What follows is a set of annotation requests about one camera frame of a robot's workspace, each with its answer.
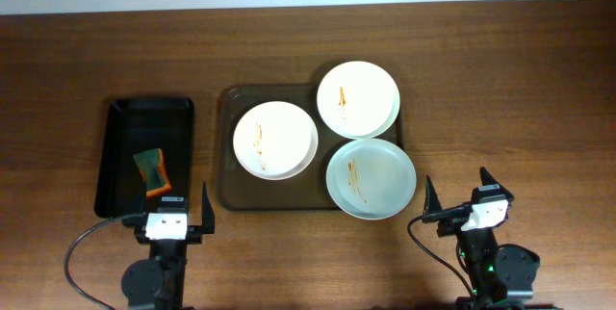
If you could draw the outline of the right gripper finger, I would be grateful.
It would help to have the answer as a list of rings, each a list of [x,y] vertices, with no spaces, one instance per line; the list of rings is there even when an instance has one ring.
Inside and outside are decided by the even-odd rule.
[[[493,175],[487,170],[486,167],[479,169],[479,176],[481,181],[481,190],[496,190],[501,189],[501,184],[493,177]]]
[[[439,220],[443,208],[438,199],[437,192],[429,175],[425,179],[425,200],[423,205],[423,223],[432,223]]]

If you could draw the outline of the orange green scrub sponge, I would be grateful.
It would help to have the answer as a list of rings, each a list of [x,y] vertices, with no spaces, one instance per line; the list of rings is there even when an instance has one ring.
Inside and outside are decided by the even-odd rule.
[[[146,198],[160,196],[172,190],[161,148],[144,150],[135,154],[133,159],[145,184]]]

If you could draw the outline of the white plate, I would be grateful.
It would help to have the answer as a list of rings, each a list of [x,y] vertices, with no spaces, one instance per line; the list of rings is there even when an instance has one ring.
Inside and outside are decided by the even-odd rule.
[[[402,148],[381,139],[348,142],[331,157],[325,184],[334,203],[361,220],[395,216],[411,201],[417,173]]]
[[[240,118],[232,146],[250,174],[283,180],[308,167],[316,155],[319,136],[316,123],[303,109],[289,102],[270,101]]]
[[[391,127],[400,110],[393,77],[378,65],[351,61],[329,70],[317,91],[323,122],[338,135],[368,139]]]

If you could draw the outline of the white plate top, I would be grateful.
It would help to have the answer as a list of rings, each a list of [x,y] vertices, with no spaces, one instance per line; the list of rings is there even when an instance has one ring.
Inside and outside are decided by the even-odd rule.
[[[323,122],[338,135],[368,139],[391,127],[400,110],[393,77],[378,65],[351,61],[329,70],[317,91]]]

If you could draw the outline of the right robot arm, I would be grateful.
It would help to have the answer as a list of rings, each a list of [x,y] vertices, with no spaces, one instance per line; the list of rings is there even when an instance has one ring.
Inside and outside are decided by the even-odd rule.
[[[420,221],[436,223],[440,238],[456,238],[459,275],[469,292],[456,300],[457,309],[528,309],[540,257],[520,245],[497,242],[494,229],[507,221],[514,195],[486,168],[479,175],[481,185],[471,199],[447,209],[427,179]]]

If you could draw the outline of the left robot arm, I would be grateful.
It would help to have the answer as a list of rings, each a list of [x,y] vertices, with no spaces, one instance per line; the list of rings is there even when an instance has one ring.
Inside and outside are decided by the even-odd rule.
[[[206,186],[202,187],[201,223],[188,223],[188,213],[178,208],[144,213],[138,219],[135,237],[149,246],[149,255],[131,264],[121,279],[128,307],[139,310],[181,310],[188,247],[201,245],[205,235],[216,231],[216,216]]]

